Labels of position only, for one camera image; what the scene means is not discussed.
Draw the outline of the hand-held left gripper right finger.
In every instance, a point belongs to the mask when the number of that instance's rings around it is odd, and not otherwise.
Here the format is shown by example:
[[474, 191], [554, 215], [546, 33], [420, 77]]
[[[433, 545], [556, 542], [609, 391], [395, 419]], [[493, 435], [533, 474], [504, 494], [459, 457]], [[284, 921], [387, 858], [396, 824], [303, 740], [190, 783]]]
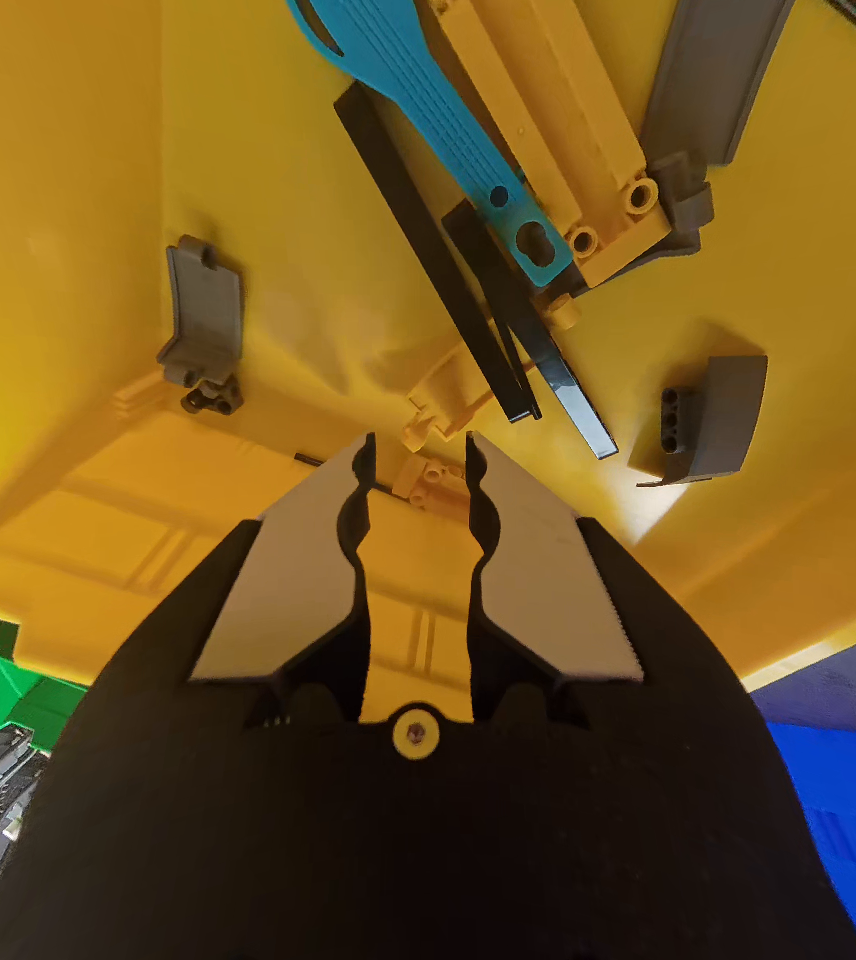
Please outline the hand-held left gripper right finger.
[[578, 512], [481, 433], [465, 453], [469, 530], [482, 550], [467, 626], [473, 720], [491, 722], [517, 686], [551, 712], [578, 684], [641, 684]]

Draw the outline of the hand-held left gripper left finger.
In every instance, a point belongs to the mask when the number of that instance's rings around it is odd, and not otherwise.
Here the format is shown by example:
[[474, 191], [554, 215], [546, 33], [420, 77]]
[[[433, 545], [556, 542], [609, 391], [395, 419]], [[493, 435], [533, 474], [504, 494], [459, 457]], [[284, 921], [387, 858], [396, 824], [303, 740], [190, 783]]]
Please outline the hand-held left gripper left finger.
[[278, 707], [320, 687], [341, 718], [360, 720], [371, 620], [359, 550], [376, 460], [375, 435], [363, 434], [259, 515], [192, 683], [265, 682]]

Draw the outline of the small yellow lego connector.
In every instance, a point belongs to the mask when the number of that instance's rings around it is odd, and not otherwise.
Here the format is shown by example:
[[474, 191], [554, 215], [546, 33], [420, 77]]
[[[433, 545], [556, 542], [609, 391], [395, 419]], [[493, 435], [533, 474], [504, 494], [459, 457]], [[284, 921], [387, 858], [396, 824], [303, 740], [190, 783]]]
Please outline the small yellow lego connector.
[[460, 466], [411, 454], [390, 493], [416, 510], [454, 522], [469, 521], [470, 492]]

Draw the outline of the yellow bin with large parts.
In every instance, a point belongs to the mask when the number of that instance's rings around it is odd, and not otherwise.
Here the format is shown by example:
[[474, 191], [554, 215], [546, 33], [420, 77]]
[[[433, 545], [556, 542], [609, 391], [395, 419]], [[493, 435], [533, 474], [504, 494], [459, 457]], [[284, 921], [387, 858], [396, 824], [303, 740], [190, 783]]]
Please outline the yellow bin with large parts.
[[[285, 2], [0, 2], [0, 618], [15, 659], [90, 683], [296, 453], [377, 432], [456, 332], [338, 123], [348, 79]], [[558, 336], [615, 437], [470, 423], [605, 527], [750, 681], [856, 643], [856, 28], [794, 2], [694, 256], [575, 302]], [[244, 281], [244, 402], [189, 414], [157, 356], [166, 248]], [[664, 476], [665, 388], [765, 355], [742, 469]]]

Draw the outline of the small black lego connector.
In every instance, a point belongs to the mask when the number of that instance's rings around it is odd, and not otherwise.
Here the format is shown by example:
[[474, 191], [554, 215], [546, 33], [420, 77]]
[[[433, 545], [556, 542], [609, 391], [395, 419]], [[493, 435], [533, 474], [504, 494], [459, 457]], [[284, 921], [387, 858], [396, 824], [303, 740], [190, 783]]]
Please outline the small black lego connector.
[[200, 379], [181, 398], [181, 407], [187, 413], [197, 415], [211, 411], [222, 416], [234, 414], [243, 404], [241, 385], [236, 375], [231, 374], [224, 383]]

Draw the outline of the wide grey curved lego panel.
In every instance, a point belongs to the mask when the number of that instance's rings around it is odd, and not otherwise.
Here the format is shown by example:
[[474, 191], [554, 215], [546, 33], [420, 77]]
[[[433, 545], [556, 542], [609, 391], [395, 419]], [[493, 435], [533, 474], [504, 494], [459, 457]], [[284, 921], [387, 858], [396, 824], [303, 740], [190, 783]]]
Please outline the wide grey curved lego panel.
[[673, 386], [660, 397], [659, 441], [664, 476], [638, 489], [690, 485], [737, 474], [761, 410], [769, 359], [711, 357], [695, 387]]

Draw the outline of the long black lego strip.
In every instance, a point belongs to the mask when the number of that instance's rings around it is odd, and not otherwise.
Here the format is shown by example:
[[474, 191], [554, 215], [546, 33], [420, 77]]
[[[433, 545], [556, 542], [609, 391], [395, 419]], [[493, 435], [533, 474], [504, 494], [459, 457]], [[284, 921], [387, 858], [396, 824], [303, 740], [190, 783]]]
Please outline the long black lego strip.
[[506, 418], [512, 424], [526, 418], [540, 420], [542, 414], [516, 347], [511, 345], [503, 349], [483, 317], [482, 307], [471, 292], [374, 106], [370, 89], [354, 80], [334, 107], [357, 154]]

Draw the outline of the teal lego separator tool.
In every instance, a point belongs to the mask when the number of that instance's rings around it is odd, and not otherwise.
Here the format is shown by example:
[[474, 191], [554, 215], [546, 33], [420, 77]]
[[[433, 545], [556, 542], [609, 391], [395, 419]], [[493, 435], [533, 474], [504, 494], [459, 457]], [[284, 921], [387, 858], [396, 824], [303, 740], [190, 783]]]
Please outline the teal lego separator tool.
[[314, 49], [397, 104], [537, 288], [574, 258], [430, 52], [414, 2], [289, 2]]

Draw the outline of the long grey lego panel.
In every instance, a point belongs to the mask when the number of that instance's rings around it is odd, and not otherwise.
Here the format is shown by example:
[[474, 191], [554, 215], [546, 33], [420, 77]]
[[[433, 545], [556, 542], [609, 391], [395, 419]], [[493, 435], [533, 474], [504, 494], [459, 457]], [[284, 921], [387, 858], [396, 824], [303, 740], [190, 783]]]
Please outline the long grey lego panel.
[[715, 216], [708, 171], [730, 165], [792, 1], [679, 1], [639, 142], [670, 224], [629, 268], [690, 257]]

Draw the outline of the grey curved panel with clip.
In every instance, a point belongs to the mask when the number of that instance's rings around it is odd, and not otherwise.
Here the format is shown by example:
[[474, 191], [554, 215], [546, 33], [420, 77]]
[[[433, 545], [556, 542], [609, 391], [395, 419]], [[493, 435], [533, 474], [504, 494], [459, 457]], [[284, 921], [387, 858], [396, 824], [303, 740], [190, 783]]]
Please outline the grey curved panel with clip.
[[222, 387], [242, 360], [244, 281], [217, 248], [182, 235], [166, 248], [172, 334], [157, 356], [165, 379], [179, 387]]

